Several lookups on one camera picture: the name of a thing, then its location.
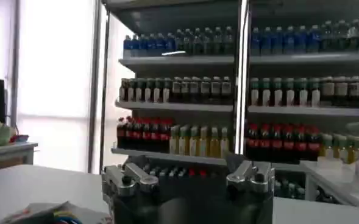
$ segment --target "blue bottle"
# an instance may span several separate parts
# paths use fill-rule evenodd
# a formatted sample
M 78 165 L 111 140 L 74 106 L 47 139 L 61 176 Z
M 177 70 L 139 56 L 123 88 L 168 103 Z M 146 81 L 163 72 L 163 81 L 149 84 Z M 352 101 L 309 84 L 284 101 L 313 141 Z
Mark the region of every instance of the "blue bottle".
M 283 38 L 283 53 L 285 54 L 293 54 L 294 53 L 294 29 L 293 26 L 288 27 L 288 31 L 286 32 Z
M 132 57 L 132 40 L 129 35 L 125 36 L 123 58 Z
M 260 34 L 259 34 L 258 27 L 254 27 L 254 29 L 252 29 L 251 55 L 254 55 L 254 56 L 260 55 Z
M 283 33 L 282 27 L 277 27 L 271 37 L 271 52 L 273 54 L 283 54 Z
M 148 56 L 156 56 L 156 39 L 155 35 L 153 33 L 150 34 L 149 40 L 148 40 Z
M 307 39 L 308 39 L 308 32 L 305 29 L 305 26 L 300 26 L 300 29 L 296 34 L 296 39 L 295 39 L 295 43 L 294 43 L 296 53 L 299 53 L 299 54 L 306 53 Z
M 162 53 L 166 52 L 166 40 L 162 33 L 158 33 L 156 38 L 156 50 L 158 56 L 162 56 Z
M 261 55 L 271 55 L 271 29 L 266 27 L 263 35 L 261 36 L 261 46 L 260 54 Z
M 132 39 L 132 57 L 138 57 L 138 51 L 140 50 L 140 41 L 137 39 L 137 35 L 133 35 Z
M 313 25 L 308 34 L 307 52 L 318 53 L 321 45 L 321 31 L 318 25 Z

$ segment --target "vertical metal pole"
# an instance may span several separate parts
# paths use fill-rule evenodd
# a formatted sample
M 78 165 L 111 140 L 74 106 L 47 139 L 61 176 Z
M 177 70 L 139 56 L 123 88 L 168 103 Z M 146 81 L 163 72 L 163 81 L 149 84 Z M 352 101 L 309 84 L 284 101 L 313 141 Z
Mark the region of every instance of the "vertical metal pole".
M 104 52 L 104 81 L 102 87 L 102 114 L 101 114 L 101 145 L 99 147 L 99 173 L 102 172 L 104 163 L 105 147 L 105 113 L 106 113 L 106 88 L 107 88 L 107 59 L 108 59 L 108 38 L 110 30 L 110 12 L 107 10 L 105 30 L 105 52 Z
M 87 171 L 93 171 L 94 137 L 96 125 L 96 108 L 98 100 L 98 78 L 99 78 L 99 50 L 101 40 L 101 2 L 94 3 L 94 28 L 93 28 L 93 51 L 91 57 L 91 82 L 90 82 L 90 111 L 88 118 L 88 157 Z
M 11 102 L 10 102 L 10 126 L 16 127 L 16 107 L 18 103 L 18 72 L 20 58 L 20 10 L 21 1 L 15 0 L 13 43 L 12 43 L 12 71 L 11 71 Z

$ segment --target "white countertop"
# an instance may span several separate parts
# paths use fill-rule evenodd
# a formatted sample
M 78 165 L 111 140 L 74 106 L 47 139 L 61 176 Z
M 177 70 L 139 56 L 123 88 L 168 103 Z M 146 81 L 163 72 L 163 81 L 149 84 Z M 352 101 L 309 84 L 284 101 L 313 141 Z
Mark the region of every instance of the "white countertop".
M 108 212 L 97 175 L 20 165 L 0 170 L 0 219 L 29 203 L 72 204 Z M 273 223 L 359 223 L 359 208 L 285 198 L 274 199 Z

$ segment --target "white shelf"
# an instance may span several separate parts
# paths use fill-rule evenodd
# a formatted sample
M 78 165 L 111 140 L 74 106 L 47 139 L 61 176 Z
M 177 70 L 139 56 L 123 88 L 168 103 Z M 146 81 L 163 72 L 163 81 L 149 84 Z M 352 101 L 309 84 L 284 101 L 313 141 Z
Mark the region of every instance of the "white shelf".
M 211 111 L 211 112 L 231 112 L 233 106 L 230 105 L 207 105 L 191 103 L 143 103 L 143 102 L 123 102 L 118 99 L 115 102 L 117 107 L 125 109 L 149 109 L 149 110 L 187 110 L 187 111 Z
M 359 108 L 249 106 L 248 112 L 249 113 L 263 113 L 263 114 L 298 114 L 298 115 L 356 116 L 356 117 L 359 117 Z

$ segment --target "red bottle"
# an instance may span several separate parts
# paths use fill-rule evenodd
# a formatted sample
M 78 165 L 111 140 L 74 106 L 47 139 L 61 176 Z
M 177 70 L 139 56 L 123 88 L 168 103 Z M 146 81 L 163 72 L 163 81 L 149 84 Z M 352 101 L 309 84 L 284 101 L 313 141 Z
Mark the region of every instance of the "red bottle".
M 125 122 L 124 122 L 124 118 L 120 117 L 118 119 L 118 125 L 117 125 L 117 148 L 124 149 L 124 141 L 125 141 Z
M 263 124 L 260 129 L 259 149 L 260 161 L 270 161 L 271 159 L 271 141 L 270 141 L 270 125 Z

